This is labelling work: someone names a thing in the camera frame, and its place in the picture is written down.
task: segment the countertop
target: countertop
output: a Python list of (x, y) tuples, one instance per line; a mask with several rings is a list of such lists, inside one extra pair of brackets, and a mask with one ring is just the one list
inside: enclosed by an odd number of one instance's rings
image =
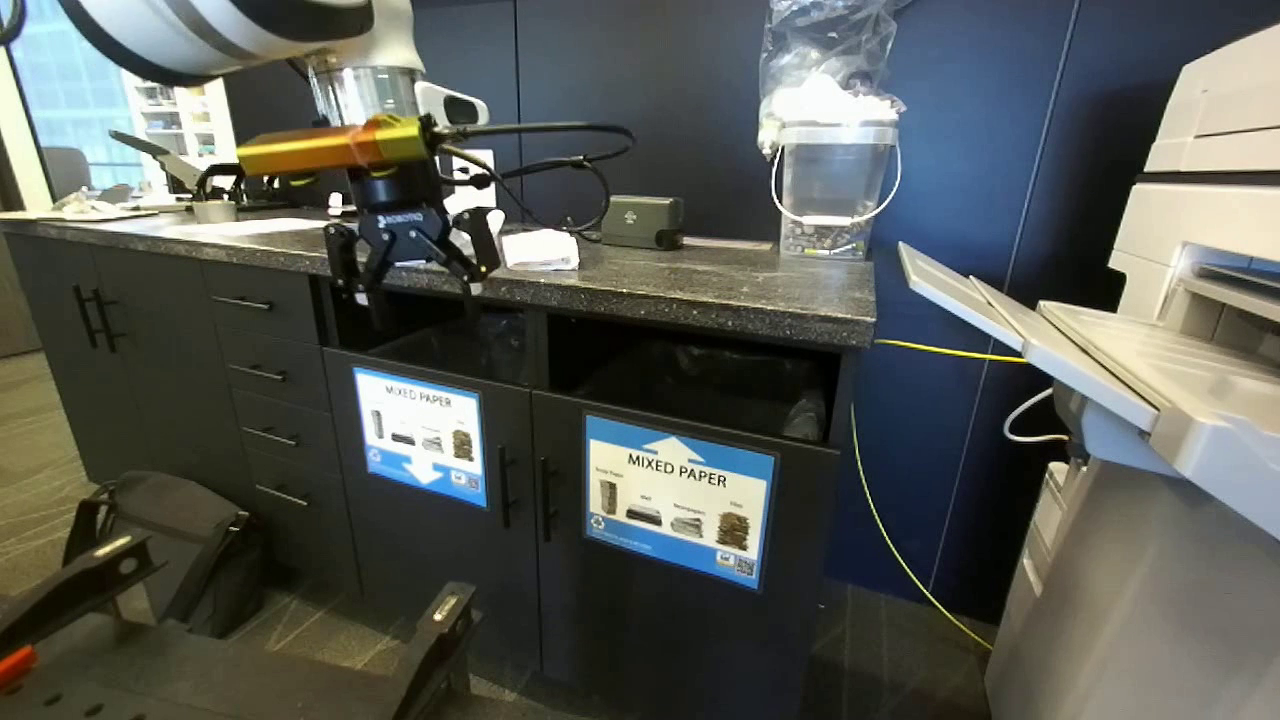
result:
[[(189, 226), (176, 215), (140, 220), (50, 220), (0, 215), (0, 237), (67, 241), (251, 266), (329, 275), (329, 220), (263, 215), (237, 226)], [(438, 270), (397, 270), (387, 290), (451, 295), (454, 279)], [(574, 274), (493, 274), (478, 300), (532, 305), (553, 312), (622, 318), (651, 323), (710, 328), (727, 337), (792, 339), (821, 349), (859, 349), (875, 323), (870, 262), (798, 257), (779, 262), (769, 243), (689, 241), (678, 252), (639, 252), (582, 243)]]

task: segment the floor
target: floor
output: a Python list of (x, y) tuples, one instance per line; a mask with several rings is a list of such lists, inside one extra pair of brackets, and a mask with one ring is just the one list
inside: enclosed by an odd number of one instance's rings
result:
[[(65, 529), (82, 482), (43, 357), (0, 359), (0, 598), (15, 598), (60, 564)], [(280, 587), (233, 641), (387, 674), (406, 619), (359, 616), (340, 598)], [(807, 720), (984, 720), (984, 656), (934, 611), (833, 584), (807, 659)], [(524, 681), (482, 683), (451, 716), (571, 716), (528, 701)]]

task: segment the printed label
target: printed label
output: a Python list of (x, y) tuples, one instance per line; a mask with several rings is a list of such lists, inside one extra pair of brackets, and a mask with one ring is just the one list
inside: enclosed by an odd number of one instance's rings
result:
[(775, 456), (586, 417), (592, 539), (759, 587)]
[(355, 370), (355, 397), (371, 475), (489, 510), (476, 393)]

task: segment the yellow cable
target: yellow cable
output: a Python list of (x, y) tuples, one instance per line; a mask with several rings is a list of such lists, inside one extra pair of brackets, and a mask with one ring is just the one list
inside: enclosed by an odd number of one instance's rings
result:
[(984, 638), (978, 638), (974, 628), (967, 628), (957, 611), (948, 611), (948, 605), (933, 598), (933, 587), (913, 572), (913, 564), (905, 561), (905, 551), (898, 551), (895, 539), (886, 535), (883, 516), (881, 516), (875, 497), (870, 497), (868, 467), (864, 467), (864, 448), (859, 448), (859, 439), (856, 439), (856, 410), (849, 410), (849, 439), (851, 439), (856, 482), (859, 482), (859, 488), (864, 488), (868, 512), (870, 512), (875, 532), (881, 532), (886, 555), (895, 561), (895, 569), (916, 584), (916, 592), (920, 592), (961, 638), (967, 638), (973, 645), (978, 645), (984, 653), (991, 653), (991, 641), (984, 641)]
[(974, 364), (1027, 364), (1023, 357), (1009, 351), (967, 351), (967, 349), (948, 349), (948, 345), (916, 345), (898, 337), (875, 337), (875, 345), (905, 349), (905, 351), (926, 351), (926, 357), (950, 357), (950, 359), (974, 359)]

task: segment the cabinet handle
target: cabinet handle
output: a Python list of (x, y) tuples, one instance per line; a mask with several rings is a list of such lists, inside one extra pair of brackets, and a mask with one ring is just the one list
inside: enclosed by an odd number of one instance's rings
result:
[(80, 283), (72, 283), (72, 295), (77, 295), (77, 312), (80, 312), (82, 339), (87, 339), (87, 349), (96, 349), (96, 328), (90, 328), (87, 308), (82, 308), (87, 295), (82, 295)]
[(497, 506), (501, 506), (501, 519), (505, 529), (513, 529), (513, 512), (519, 510), (519, 499), (513, 499), (513, 467), (519, 462), (507, 448), (497, 448)]
[(98, 290), (90, 290), (87, 300), (96, 308), (96, 328), (104, 333), (108, 351), (116, 351), (116, 328), (110, 328), (110, 312), (108, 312), (110, 300)]
[(545, 497), (545, 546), (553, 546), (558, 512), (553, 506), (553, 462), (545, 456), (537, 462), (537, 493)]
[(283, 384), (283, 373), (258, 370), (258, 364), (228, 364), (228, 373), (251, 375), (251, 382), (268, 382), (268, 384)]
[(245, 435), (254, 435), (254, 439), (268, 439), (268, 446), (280, 446), (280, 448), (299, 448), (297, 435), (283, 435), (283, 431), (273, 431), (273, 427), (251, 427), (251, 425), (239, 425)]
[(254, 295), (212, 295), (214, 305), (228, 305), (228, 308), (245, 308), (245, 312), (273, 312), (276, 305), (273, 300), (254, 300)]
[(280, 506), (310, 510), (310, 499), (293, 497), (293, 493), (283, 493), (283, 488), (273, 488), (273, 483), (251, 483), (251, 488), (263, 493), (263, 497), (273, 497), (273, 499), (280, 499)]

